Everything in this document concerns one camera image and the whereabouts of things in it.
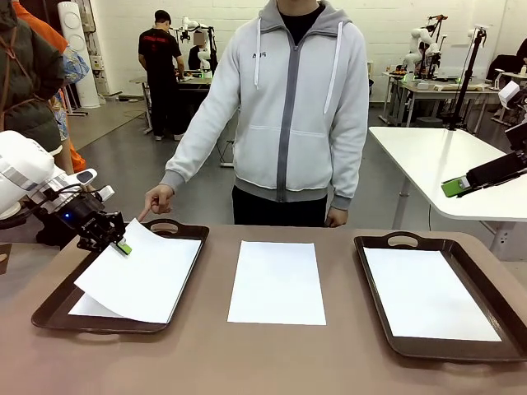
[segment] white paper sheet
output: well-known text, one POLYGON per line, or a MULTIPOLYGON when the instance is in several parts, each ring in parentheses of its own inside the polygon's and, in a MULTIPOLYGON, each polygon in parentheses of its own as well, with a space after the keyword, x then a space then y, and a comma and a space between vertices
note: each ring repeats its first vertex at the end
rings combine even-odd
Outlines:
POLYGON ((243 241, 228 322, 325 325, 315 246, 243 241))
POLYGON ((164 239, 133 220, 126 228, 132 253, 109 246, 75 281, 92 299, 125 318, 168 323, 199 240, 164 239))
POLYGON ((69 314, 85 317, 123 318, 113 311, 108 310, 105 306, 86 294, 73 306, 69 314))
POLYGON ((501 341, 441 252, 365 253, 394 336, 501 341))

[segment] white drawstring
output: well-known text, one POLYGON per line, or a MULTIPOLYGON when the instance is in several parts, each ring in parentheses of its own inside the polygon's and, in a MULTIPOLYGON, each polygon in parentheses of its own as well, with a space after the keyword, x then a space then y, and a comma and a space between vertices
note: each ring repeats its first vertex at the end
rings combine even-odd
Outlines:
POLYGON ((335 59, 333 61, 333 72, 331 73, 331 82, 329 83, 328 98, 324 106, 324 114, 328 112, 331 97, 333 96, 333 88, 335 86, 335 79, 337 78, 338 56, 340 55, 340 45, 343 37, 343 22, 338 24, 337 48, 335 49, 335 59))
POLYGON ((262 18, 258 19, 258 31, 256 32, 256 66, 254 67, 254 86, 258 90, 258 79, 260 74, 260 47, 262 44, 262 18))

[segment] black cap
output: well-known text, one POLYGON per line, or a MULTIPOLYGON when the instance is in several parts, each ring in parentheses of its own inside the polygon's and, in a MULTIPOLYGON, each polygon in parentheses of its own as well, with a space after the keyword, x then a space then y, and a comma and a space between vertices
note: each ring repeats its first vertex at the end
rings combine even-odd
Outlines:
POLYGON ((172 25, 170 14, 165 10, 156 11, 156 23, 165 23, 166 21, 172 25))

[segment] hand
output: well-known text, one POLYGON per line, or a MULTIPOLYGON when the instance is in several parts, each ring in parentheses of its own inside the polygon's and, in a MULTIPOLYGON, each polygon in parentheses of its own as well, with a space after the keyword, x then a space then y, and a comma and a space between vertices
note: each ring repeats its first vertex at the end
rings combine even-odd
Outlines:
POLYGON ((339 210, 331 207, 328 212, 328 219, 326 220, 326 226, 328 228, 338 228, 347 224, 348 213, 347 210, 339 210))
POLYGON ((150 211, 158 215, 171 212, 170 198, 174 195, 174 189, 164 184, 159 184, 152 191, 147 192, 145 208, 139 215, 138 221, 142 222, 150 211))

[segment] green jacket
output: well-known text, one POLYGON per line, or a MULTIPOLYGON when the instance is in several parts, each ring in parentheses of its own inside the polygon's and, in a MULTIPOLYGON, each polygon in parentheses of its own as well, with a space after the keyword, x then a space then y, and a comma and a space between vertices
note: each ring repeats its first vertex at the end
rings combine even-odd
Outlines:
POLYGON ((0 131, 2 128, 14 130, 37 141, 46 151, 55 151, 61 145, 60 134, 48 100, 63 85, 62 56, 29 25, 16 18, 11 1, 1 0, 0 37, 7 46, 11 45, 15 27, 14 53, 30 78, 0 45, 0 94, 2 102, 5 101, 4 108, 0 108, 0 114, 4 115, 0 131), (9 82, 4 97, 8 62, 9 82))

